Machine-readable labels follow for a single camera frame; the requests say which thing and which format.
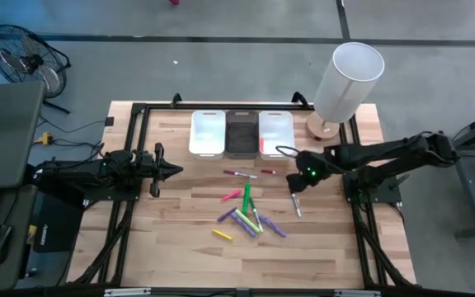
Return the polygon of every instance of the mousepad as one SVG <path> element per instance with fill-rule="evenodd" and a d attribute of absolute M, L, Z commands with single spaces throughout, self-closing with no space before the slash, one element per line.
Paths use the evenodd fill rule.
<path fill-rule="evenodd" d="M 84 209 L 43 194 L 33 249 L 35 252 L 70 252 L 80 229 Z"/>

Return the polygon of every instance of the lamp shade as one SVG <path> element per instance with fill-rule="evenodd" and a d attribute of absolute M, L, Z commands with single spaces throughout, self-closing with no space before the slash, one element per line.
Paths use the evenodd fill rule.
<path fill-rule="evenodd" d="M 326 122 L 349 120 L 383 71 L 384 59 L 371 46 L 359 42 L 338 46 L 314 97 L 314 110 Z"/>

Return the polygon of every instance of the white plastic bin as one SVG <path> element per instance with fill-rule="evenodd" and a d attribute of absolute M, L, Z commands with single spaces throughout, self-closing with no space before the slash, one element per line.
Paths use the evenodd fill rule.
<path fill-rule="evenodd" d="M 190 153 L 197 159 L 221 159 L 226 117 L 223 111 L 194 111 L 191 115 Z"/>
<path fill-rule="evenodd" d="M 288 111 L 260 112 L 260 156 L 264 160 L 285 160 L 276 146 L 294 148 L 293 115 Z"/>

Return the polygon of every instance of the green marker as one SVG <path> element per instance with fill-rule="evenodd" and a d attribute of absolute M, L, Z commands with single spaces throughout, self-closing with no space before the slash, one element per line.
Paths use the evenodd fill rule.
<path fill-rule="evenodd" d="M 254 200 L 252 197 L 248 197 L 249 201 L 251 202 L 252 211 L 254 212 L 254 218 L 256 218 L 257 226 L 260 227 L 260 231 L 263 233 L 263 227 L 261 227 L 260 217 L 257 215 L 256 207 L 254 206 Z"/>
<path fill-rule="evenodd" d="M 251 183 L 245 185 L 245 196 L 243 197 L 243 213 L 246 214 L 248 210 L 248 196 L 251 194 Z"/>

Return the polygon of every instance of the marker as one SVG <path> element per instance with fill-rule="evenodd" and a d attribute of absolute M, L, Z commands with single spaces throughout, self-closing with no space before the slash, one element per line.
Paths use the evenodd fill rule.
<path fill-rule="evenodd" d="M 265 223 L 267 226 L 269 226 L 274 232 L 276 232 L 281 237 L 286 237 L 287 236 L 287 233 L 285 233 L 284 230 L 280 229 L 280 227 L 278 227 L 276 224 L 272 223 L 263 214 L 260 214 L 260 220 L 263 221 L 263 223 Z"/>
<path fill-rule="evenodd" d="M 218 231 L 216 229 L 212 229 L 212 232 L 216 233 L 217 235 L 221 236 L 222 238 L 226 238 L 228 240 L 232 240 L 232 238 L 230 236 L 228 236 L 227 234 L 221 232 L 221 231 Z"/>
<path fill-rule="evenodd" d="M 251 195 L 251 183 L 245 185 L 245 196 L 243 197 L 243 213 L 246 214 L 248 210 L 248 199 Z"/>
<path fill-rule="evenodd" d="M 270 170 L 270 169 L 261 169 L 261 172 L 269 173 L 269 174 L 287 174 L 285 172 L 277 172 L 276 170 Z"/>
<path fill-rule="evenodd" d="M 254 217 L 256 218 L 257 226 L 260 228 L 260 231 L 263 233 L 263 227 L 261 227 L 260 217 L 257 216 L 257 210 L 256 210 L 256 207 L 254 206 L 254 200 L 252 200 L 252 197 L 248 197 L 248 200 L 251 202 L 251 207 L 252 207 L 252 211 L 254 212 Z"/>
<path fill-rule="evenodd" d="M 245 231 L 247 231 L 248 235 L 250 235 L 252 237 L 256 236 L 256 232 L 254 232 L 254 230 L 252 230 L 250 227 L 248 227 L 247 223 L 243 222 L 243 220 L 240 219 L 235 212 L 233 212 L 230 215 L 230 217 L 232 219 L 234 219 L 236 221 L 236 223 L 238 223 L 241 226 L 241 228 L 245 229 Z"/>
<path fill-rule="evenodd" d="M 296 195 L 294 193 L 291 193 L 290 196 L 293 198 L 293 203 L 294 203 L 294 208 L 296 209 L 296 213 L 298 214 L 298 217 L 302 217 L 302 213 L 300 212 L 300 204 L 298 203 L 298 200 L 296 200 Z"/>
<path fill-rule="evenodd" d="M 228 212 L 226 212 L 225 214 L 221 215 L 218 219 L 218 222 L 220 222 L 220 223 L 223 222 L 231 213 L 233 213 L 237 209 L 238 209 L 237 207 L 234 207 L 231 210 L 229 210 Z"/>
<path fill-rule="evenodd" d="M 243 220 L 243 222 L 247 223 L 248 227 L 250 227 L 252 230 L 254 230 L 254 232 L 256 232 L 256 233 L 260 232 L 260 229 L 257 226 L 255 226 L 254 223 L 251 222 L 251 220 L 248 219 L 248 217 L 246 217 L 244 214 L 242 214 L 241 211 L 235 210 L 234 214 L 236 214 L 238 217 L 240 217 Z"/>
<path fill-rule="evenodd" d="M 230 170 L 223 170 L 223 172 L 224 172 L 224 173 L 227 173 L 227 174 L 232 174 L 232 175 L 240 176 L 240 177 L 257 178 L 257 176 L 253 176 L 253 175 L 245 174 L 245 173 L 233 172 L 233 171 L 230 171 Z"/>
<path fill-rule="evenodd" d="M 226 195 L 225 197 L 223 197 L 223 198 L 221 199 L 221 202 L 224 202 L 224 201 L 226 201 L 226 200 L 228 200 L 228 199 L 231 199 L 231 198 L 233 198 L 233 197 L 235 197 L 235 196 L 237 196 L 237 195 L 239 195 L 239 194 L 241 194 L 241 190 L 235 190 L 235 191 L 233 191 L 232 193 L 230 193 L 230 194 Z"/>

